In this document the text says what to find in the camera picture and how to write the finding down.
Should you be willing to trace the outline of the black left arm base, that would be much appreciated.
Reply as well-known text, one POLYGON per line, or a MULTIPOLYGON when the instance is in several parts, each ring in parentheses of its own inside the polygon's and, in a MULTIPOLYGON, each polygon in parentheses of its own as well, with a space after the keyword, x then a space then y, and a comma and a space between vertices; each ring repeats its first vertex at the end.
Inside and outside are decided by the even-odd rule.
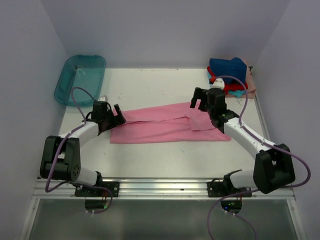
POLYGON ((119 196, 120 182, 119 181, 103 181, 100 186, 77 187, 75 189, 75 197, 97 198, 107 194, 108 197, 119 196))

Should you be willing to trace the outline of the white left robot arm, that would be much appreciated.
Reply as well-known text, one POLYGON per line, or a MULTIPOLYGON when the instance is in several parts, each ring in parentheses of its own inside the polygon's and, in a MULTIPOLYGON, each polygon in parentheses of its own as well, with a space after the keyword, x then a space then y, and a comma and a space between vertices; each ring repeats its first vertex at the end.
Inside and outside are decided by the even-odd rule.
POLYGON ((40 164, 40 177, 47 180, 49 188, 51 180, 59 180, 76 185, 85 185, 92 196, 103 193, 104 184, 101 174, 81 165, 81 147, 100 134, 116 128, 126 122, 119 107, 113 107, 107 101, 95 101, 89 117, 75 129, 58 136, 50 135, 44 142, 40 164))

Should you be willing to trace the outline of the pink t-shirt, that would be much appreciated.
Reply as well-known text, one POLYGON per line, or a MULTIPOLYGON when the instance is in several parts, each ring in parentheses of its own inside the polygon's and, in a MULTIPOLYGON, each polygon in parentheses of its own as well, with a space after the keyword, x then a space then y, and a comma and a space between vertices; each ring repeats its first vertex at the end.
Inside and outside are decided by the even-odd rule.
POLYGON ((231 137, 215 128, 209 115, 188 102, 128 110, 126 122, 110 131, 111 144, 169 142, 229 142, 231 137))

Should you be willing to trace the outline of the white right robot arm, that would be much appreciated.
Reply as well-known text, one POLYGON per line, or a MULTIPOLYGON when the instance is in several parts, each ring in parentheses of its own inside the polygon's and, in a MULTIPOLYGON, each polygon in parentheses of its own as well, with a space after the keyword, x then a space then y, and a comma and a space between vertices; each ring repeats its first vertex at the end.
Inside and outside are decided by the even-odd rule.
POLYGON ((221 133, 240 144, 253 158, 252 170, 235 170, 222 180, 212 180, 208 187, 222 190, 227 196, 235 196, 246 189, 257 188, 264 194, 282 188, 295 181, 293 161, 285 144, 275 145, 268 140, 256 140, 248 133, 249 127, 240 123, 240 117, 227 108, 222 89, 195 88, 190 107, 209 115, 211 124, 221 133))

